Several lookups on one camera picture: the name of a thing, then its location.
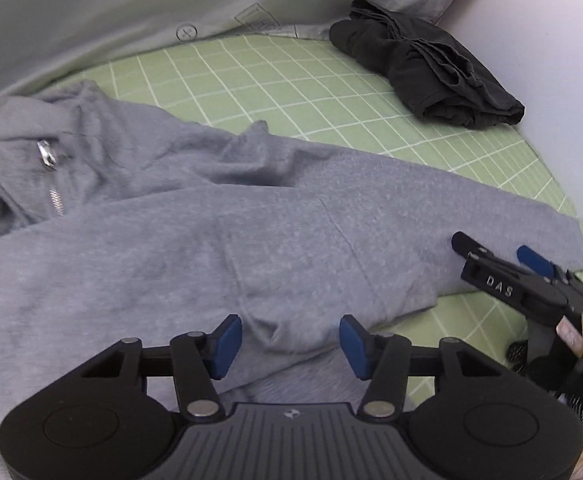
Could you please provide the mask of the grey zip hoodie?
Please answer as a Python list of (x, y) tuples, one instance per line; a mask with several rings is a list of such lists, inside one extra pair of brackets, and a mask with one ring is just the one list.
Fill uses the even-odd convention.
[(90, 81), (3, 96), (0, 422), (121, 338), (166, 344), (231, 313), (228, 400), (357, 402), (340, 318), (388, 325), (463, 292), (459, 231), (583, 270), (575, 218), (456, 174), (182, 122)]

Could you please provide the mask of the black folded garment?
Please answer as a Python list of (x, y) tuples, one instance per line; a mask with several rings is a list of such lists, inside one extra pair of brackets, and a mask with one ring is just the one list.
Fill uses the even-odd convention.
[(467, 129), (515, 126), (523, 103), (459, 40), (416, 16), (353, 0), (329, 40), (366, 70), (383, 76), (420, 120)]

